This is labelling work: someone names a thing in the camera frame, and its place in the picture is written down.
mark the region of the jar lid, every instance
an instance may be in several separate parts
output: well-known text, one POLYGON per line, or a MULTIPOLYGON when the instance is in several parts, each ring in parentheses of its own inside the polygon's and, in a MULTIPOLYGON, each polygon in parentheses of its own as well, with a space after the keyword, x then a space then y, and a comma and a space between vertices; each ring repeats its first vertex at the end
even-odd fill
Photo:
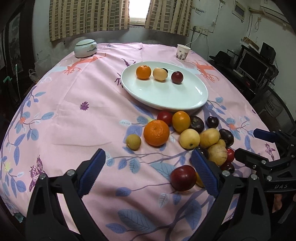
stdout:
POLYGON ((81 40, 79 41, 76 46, 81 46, 81 45, 86 45, 86 44, 91 44, 93 43, 94 40, 93 39, 84 39, 84 40, 81 40))

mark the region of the curtain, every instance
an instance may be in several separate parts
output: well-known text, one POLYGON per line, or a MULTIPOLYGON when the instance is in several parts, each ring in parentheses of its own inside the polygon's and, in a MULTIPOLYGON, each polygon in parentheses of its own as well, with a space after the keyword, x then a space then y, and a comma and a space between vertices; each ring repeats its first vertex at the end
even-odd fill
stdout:
POLYGON ((129 0, 50 0, 50 41, 95 31, 128 29, 129 0))
POLYGON ((189 34, 192 0, 151 0, 145 28, 189 34))

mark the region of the screw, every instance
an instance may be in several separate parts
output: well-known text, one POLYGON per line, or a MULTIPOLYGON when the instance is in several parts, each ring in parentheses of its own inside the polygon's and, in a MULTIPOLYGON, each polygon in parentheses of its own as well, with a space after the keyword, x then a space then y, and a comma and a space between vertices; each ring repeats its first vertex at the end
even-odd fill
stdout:
POLYGON ((39 179, 43 180, 46 178, 46 175, 44 173, 40 174, 39 179))
POLYGON ((73 169, 67 171, 67 175, 70 177, 73 176, 74 174, 75 174, 75 170, 73 170, 73 169))
POLYGON ((253 180, 256 180, 256 179, 258 178, 258 176, 257 176, 256 174, 251 174, 251 178, 252 178, 253 180))
POLYGON ((222 175, 225 176, 225 177, 228 177, 228 176, 230 176, 230 172, 224 170, 224 171, 222 172, 222 175))

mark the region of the white oval plate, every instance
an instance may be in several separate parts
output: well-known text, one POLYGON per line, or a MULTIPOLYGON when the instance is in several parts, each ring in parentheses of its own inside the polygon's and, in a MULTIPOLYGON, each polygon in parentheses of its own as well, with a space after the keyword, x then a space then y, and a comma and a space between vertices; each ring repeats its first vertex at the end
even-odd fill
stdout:
POLYGON ((194 110, 203 106, 209 97, 207 87, 196 75, 179 66, 156 61, 139 62, 126 67, 121 74, 121 83, 136 100, 159 110, 194 110), (151 73, 149 79, 140 80, 136 76, 136 69, 141 65, 149 66, 152 72, 157 67, 166 68, 168 77, 161 82, 155 80, 151 73), (175 71, 180 71, 184 76, 179 85, 170 78, 175 71))

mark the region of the floral tablecloth pattern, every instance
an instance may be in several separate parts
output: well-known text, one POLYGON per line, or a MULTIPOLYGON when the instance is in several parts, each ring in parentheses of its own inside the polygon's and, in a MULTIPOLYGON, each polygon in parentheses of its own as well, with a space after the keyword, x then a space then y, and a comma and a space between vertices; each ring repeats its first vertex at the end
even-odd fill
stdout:
MULTIPOLYGON (((214 198, 198 186, 186 192, 171 187, 170 173, 189 165, 191 155, 179 145, 178 134, 170 128, 170 138, 160 148, 145 141, 138 151, 125 145, 129 134, 142 137, 145 125, 158 114, 121 85, 122 71, 141 61, 167 62, 196 74, 206 84, 209 100, 190 114, 218 117, 218 128, 235 137, 233 149, 278 159, 274 144, 254 138, 255 128, 267 128, 239 91, 193 51, 186 61, 175 55, 175 47, 163 45, 98 44, 95 55, 77 59, 71 53, 51 69, 26 96, 1 146, 0 193, 10 212, 26 215, 41 173, 63 175, 102 148, 106 164, 83 202, 107 238, 189 239, 214 198)), ((250 174, 243 164, 233 164, 235 175, 250 174)), ((59 200, 70 229, 77 231, 65 200, 59 200)), ((235 195, 225 220, 232 217, 237 200, 235 195)))

